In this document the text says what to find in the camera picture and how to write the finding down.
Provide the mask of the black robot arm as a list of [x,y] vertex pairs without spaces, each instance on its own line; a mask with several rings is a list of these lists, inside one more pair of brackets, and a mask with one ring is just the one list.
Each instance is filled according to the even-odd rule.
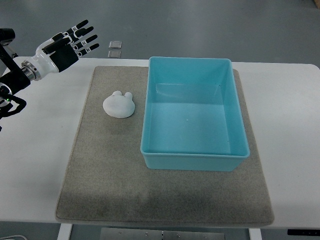
[[31,82],[24,71],[15,63],[13,58],[5,50],[16,35],[11,28],[0,30],[0,60],[9,69],[9,72],[0,77],[0,117],[7,118],[20,113],[27,102],[15,96],[16,93],[28,87]]

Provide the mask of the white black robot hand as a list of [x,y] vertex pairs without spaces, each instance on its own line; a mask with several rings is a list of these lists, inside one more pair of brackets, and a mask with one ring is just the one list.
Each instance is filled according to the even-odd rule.
[[93,27],[86,28],[86,19],[66,31],[59,32],[39,45],[35,55],[21,64],[30,81],[38,81],[51,73],[60,73],[76,63],[79,58],[99,47],[93,43],[97,35],[88,36]]

